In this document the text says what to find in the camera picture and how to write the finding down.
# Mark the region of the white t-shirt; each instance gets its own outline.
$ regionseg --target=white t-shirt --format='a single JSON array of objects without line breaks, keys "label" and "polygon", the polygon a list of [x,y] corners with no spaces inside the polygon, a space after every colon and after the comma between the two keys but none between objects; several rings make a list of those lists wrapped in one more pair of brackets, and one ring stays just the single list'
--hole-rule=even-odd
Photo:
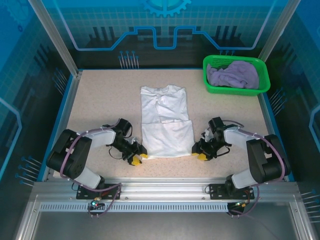
[{"label": "white t-shirt", "polygon": [[149,159],[191,154],[195,144],[184,87],[141,88],[142,144]]}]

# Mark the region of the purple towel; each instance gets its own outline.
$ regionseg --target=purple towel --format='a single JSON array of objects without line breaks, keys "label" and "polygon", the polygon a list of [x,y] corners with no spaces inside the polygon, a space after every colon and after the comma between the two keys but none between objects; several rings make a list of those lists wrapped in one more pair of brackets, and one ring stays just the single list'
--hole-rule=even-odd
[{"label": "purple towel", "polygon": [[256,68],[245,61],[234,61],[226,69],[206,67],[206,77],[212,86],[228,86],[240,89],[258,89],[259,77]]}]

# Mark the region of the plastic laundry basket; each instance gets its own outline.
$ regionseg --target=plastic laundry basket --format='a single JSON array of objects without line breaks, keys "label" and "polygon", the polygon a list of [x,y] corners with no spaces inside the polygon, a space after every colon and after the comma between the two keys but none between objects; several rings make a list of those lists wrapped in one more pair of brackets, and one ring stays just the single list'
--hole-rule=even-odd
[{"label": "plastic laundry basket", "polygon": [[[225,86],[212,86],[207,80],[207,65],[210,64],[214,68],[229,65],[233,61],[245,61],[251,63],[259,76],[259,89],[234,88]],[[203,60],[203,80],[206,89],[212,94],[233,94],[244,96],[256,96],[260,93],[265,93],[270,88],[270,79],[266,64],[254,57],[245,56],[226,56],[226,55],[209,55]]]}]

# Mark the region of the speckled tabletop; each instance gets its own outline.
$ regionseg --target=speckled tabletop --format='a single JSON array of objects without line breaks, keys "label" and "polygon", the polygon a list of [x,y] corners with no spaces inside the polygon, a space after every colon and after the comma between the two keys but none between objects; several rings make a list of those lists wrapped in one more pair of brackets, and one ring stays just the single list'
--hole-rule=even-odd
[{"label": "speckled tabletop", "polygon": [[[240,122],[251,132],[268,133],[257,97],[208,93],[203,71],[196,69],[84,70],[67,127],[81,132],[104,124],[112,125],[123,118],[132,124],[133,136],[141,141],[140,88],[164,88],[168,84],[186,89],[195,141],[214,117]],[[249,167],[247,152],[236,146],[231,147],[229,154],[211,161],[185,156],[147,159],[139,166],[111,158],[108,150],[106,146],[94,148],[86,162],[87,167],[103,177],[226,177]],[[116,149],[111,153],[116,158],[121,156]]]}]

